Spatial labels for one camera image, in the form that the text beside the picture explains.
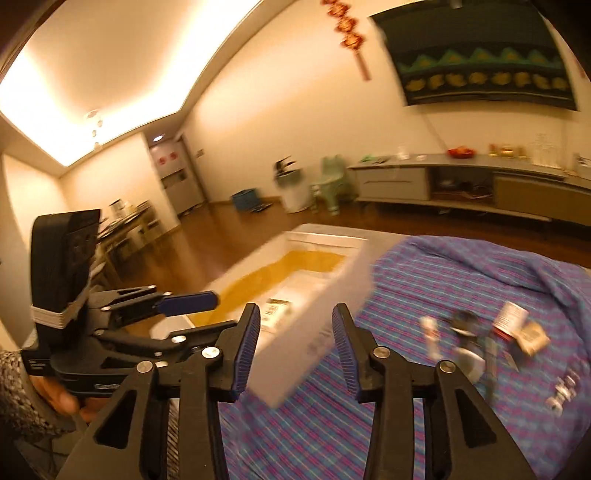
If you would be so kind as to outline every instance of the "red bowl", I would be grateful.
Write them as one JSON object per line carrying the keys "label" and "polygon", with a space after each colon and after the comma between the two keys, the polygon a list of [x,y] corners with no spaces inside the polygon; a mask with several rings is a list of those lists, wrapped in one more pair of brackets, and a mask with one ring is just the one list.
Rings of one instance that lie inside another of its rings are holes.
{"label": "red bowl", "polygon": [[453,158],[472,158],[474,155],[476,155],[476,150],[468,148],[467,151],[459,153],[457,148],[452,148],[451,150],[447,150],[447,153],[449,153],[449,156]]}

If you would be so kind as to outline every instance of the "green chair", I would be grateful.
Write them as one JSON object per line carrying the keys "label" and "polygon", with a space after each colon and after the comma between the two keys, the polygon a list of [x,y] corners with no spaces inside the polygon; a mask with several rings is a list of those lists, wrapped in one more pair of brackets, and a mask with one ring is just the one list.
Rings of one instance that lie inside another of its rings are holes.
{"label": "green chair", "polygon": [[317,209],[316,197],[321,196],[325,199],[330,214],[339,214],[337,195],[342,191],[347,191],[349,188],[346,170],[345,161],[339,155],[336,157],[324,157],[322,159],[322,175],[316,182],[312,183],[314,210]]}

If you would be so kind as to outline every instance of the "blue bin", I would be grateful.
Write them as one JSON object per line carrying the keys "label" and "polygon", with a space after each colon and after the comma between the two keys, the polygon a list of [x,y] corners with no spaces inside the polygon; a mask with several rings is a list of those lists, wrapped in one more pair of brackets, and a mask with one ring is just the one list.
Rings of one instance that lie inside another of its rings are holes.
{"label": "blue bin", "polygon": [[255,189],[247,189],[232,195],[232,202],[236,210],[250,212],[254,207],[261,204],[261,199],[256,194]]}

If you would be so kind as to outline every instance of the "wooden floor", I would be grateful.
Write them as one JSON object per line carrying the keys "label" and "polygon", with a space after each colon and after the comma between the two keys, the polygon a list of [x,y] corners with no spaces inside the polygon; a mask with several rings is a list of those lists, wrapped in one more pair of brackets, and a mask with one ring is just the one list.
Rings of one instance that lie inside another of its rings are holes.
{"label": "wooden floor", "polygon": [[[181,219],[181,228],[147,247],[120,268],[125,287],[155,284],[175,294],[202,290],[267,240],[302,223],[350,226],[406,235],[446,235],[482,239],[518,250],[591,267],[591,229],[565,223],[549,227],[536,220],[432,207],[341,205],[339,216],[306,210],[285,213],[273,204],[261,213],[239,213],[232,205],[198,207]],[[153,321],[134,333],[145,334]]]}

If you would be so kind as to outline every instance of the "human hand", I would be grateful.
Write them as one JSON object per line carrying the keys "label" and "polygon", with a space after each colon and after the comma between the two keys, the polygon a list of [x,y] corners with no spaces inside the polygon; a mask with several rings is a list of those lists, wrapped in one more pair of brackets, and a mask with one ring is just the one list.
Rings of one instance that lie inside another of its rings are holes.
{"label": "human hand", "polygon": [[78,399],[68,393],[66,389],[52,377],[30,376],[31,383],[36,392],[60,415],[71,416],[80,412],[80,416],[86,423],[95,419],[99,410],[109,401],[108,398],[87,398],[84,406],[80,408]]}

